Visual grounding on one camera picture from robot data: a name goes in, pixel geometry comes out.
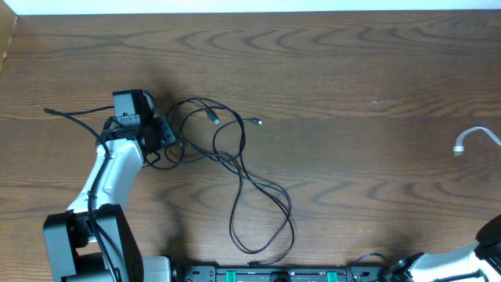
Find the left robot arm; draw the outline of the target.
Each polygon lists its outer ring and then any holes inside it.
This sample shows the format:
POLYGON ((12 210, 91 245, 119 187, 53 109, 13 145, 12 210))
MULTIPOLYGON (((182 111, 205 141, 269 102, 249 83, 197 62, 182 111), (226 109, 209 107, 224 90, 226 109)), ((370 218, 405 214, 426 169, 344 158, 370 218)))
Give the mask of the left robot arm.
POLYGON ((113 94, 114 115, 96 135, 96 162, 77 198, 43 225, 55 281, 169 281, 165 256, 144 257, 124 208, 149 154, 172 144, 174 135, 146 90, 113 94))

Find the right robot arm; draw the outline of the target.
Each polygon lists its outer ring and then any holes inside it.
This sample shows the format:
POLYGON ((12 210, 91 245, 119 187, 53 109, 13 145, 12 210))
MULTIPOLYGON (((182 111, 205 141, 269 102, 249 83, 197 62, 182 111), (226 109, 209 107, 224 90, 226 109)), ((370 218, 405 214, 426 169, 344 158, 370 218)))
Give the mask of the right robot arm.
POLYGON ((486 223, 476 242, 452 251, 405 257, 385 270, 381 281, 500 282, 500 217, 486 223))

